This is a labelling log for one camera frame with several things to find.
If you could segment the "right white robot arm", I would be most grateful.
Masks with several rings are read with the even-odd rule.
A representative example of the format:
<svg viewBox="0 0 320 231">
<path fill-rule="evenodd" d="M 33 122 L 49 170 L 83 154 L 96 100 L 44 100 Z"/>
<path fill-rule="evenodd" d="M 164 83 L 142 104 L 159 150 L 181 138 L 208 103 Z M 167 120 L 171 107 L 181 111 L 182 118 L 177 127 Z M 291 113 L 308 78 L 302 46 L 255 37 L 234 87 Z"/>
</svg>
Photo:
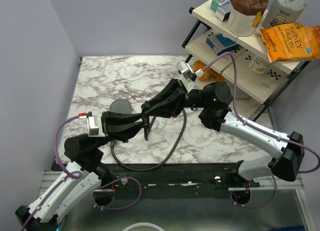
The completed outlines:
<svg viewBox="0 0 320 231">
<path fill-rule="evenodd" d="M 201 108 L 201 123 L 208 129 L 245 140 L 267 153 L 262 158 L 239 161 L 230 182 L 241 187 L 255 178 L 276 176 L 287 182 L 296 180 L 305 155 L 303 136 L 298 132 L 281 133 L 245 119 L 229 108 L 233 100 L 225 82 L 187 91 L 178 79 L 171 79 L 154 98 L 141 106 L 143 118 L 176 117 L 184 108 Z"/>
</svg>

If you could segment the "grey shower head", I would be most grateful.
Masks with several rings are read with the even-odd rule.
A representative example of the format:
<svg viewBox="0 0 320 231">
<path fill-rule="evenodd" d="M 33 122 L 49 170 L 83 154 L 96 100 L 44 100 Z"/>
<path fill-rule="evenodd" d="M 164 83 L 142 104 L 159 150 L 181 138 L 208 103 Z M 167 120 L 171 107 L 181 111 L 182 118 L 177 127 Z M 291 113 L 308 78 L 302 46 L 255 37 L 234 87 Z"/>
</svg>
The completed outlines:
<svg viewBox="0 0 320 231">
<path fill-rule="evenodd" d="M 120 114 L 131 114 L 132 105 L 126 99 L 117 99 L 111 103 L 109 111 Z"/>
</svg>

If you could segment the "black T-shaped fitting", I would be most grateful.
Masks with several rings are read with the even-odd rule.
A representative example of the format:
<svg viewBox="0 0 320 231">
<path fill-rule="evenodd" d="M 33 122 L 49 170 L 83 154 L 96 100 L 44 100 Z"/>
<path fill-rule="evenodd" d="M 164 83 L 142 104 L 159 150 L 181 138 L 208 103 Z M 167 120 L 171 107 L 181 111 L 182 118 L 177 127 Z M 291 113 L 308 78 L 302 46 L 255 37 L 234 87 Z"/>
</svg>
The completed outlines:
<svg viewBox="0 0 320 231">
<path fill-rule="evenodd" d="M 149 129 L 150 128 L 150 117 L 147 115 L 142 115 L 142 122 L 143 122 L 143 128 Z"/>
</svg>

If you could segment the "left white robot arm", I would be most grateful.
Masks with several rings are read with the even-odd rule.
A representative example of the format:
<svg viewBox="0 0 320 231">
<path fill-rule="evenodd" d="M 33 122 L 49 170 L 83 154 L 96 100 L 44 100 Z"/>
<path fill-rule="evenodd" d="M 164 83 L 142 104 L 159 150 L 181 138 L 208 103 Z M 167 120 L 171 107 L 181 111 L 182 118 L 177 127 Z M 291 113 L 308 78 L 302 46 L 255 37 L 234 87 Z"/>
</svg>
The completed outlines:
<svg viewBox="0 0 320 231">
<path fill-rule="evenodd" d="M 68 118 L 86 120 L 87 133 L 70 137 L 64 142 L 64 165 L 58 152 L 56 161 L 62 173 L 49 188 L 28 206 L 21 205 L 15 215 L 23 231 L 55 231 L 68 212 L 88 193 L 104 189 L 122 180 L 108 165 L 102 163 L 100 150 L 112 141 L 128 142 L 144 126 L 142 115 L 106 111 L 101 116 L 91 112 Z"/>
</svg>

